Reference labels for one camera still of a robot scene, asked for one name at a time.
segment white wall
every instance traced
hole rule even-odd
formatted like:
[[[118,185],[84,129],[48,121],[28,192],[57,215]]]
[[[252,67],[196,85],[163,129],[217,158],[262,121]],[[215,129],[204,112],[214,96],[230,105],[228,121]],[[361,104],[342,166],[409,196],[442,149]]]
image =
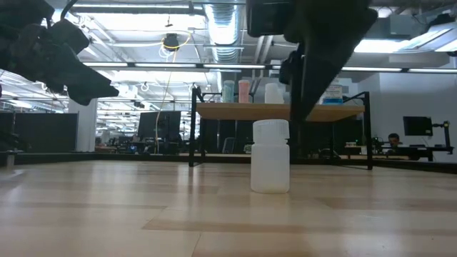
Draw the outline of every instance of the white wall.
[[[442,68],[456,67],[456,59]],[[398,133],[405,145],[444,144],[444,130],[435,128],[434,137],[405,137],[404,116],[430,116],[434,123],[451,122],[451,145],[457,146],[457,76],[438,74],[376,74],[359,84],[370,91],[373,135],[387,141]],[[457,154],[435,153],[437,161],[457,162]]]
[[[93,99],[88,106],[82,106],[75,101],[69,102],[69,113],[79,114],[76,150],[81,152],[95,151],[95,134],[97,121],[98,100]]]

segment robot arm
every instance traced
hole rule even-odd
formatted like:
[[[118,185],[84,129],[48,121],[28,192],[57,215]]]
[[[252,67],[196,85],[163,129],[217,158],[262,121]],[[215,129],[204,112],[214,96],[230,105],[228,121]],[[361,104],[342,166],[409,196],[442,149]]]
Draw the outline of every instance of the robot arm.
[[[377,20],[369,0],[247,0],[251,36],[279,35],[298,49],[281,66],[291,120],[306,118]]]
[[[92,99],[118,96],[109,79],[79,61],[77,54],[89,40],[77,26],[65,19],[50,28],[40,26],[53,13],[44,0],[0,3],[0,69],[43,82],[56,93],[67,86],[69,97],[85,106]]]

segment person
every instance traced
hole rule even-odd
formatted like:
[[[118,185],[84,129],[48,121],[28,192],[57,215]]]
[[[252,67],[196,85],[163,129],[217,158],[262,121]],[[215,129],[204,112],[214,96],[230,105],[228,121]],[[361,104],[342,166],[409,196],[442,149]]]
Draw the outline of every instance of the person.
[[[400,143],[400,136],[397,133],[392,133],[388,135],[388,142],[392,146],[392,148],[398,148]]]

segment yellow cable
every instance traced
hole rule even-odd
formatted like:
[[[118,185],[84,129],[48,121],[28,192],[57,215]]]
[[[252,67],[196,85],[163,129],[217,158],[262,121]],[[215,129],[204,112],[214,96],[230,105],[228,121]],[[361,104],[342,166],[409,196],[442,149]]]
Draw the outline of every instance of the yellow cable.
[[[191,37],[192,37],[191,32],[187,32],[187,33],[189,33],[189,36],[187,37],[186,42],[180,44],[179,46],[167,46],[167,45],[165,45],[165,43],[164,43],[164,42],[165,42],[165,39],[162,39],[162,46],[164,46],[165,48],[168,48],[168,49],[178,49],[178,48],[180,48],[180,47],[182,47],[182,46],[187,45],[187,43],[191,40]]]
[[[178,51],[176,51],[174,53],[173,62],[176,61],[176,57],[177,56],[178,56]],[[158,131],[158,129],[159,129],[159,119],[160,119],[160,113],[162,112],[162,108],[164,107],[166,93],[168,92],[169,87],[170,87],[171,75],[172,74],[173,74],[173,72],[170,71],[169,81],[166,83],[166,88],[165,88],[165,92],[164,92],[164,98],[162,99],[162,104],[160,105],[159,114],[157,114],[157,119],[156,119],[156,148],[154,150],[154,153],[159,153],[159,131]]]

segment ventilation duct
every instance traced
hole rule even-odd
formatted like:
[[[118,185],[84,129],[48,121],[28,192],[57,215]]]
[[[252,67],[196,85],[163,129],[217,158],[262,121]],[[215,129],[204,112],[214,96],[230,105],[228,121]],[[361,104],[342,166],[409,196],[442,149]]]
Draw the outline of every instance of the ventilation duct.
[[[239,37],[240,8],[230,4],[207,4],[204,6],[208,17],[211,43],[215,45],[234,45]],[[237,63],[239,50],[229,47],[213,48],[214,61],[223,64]]]

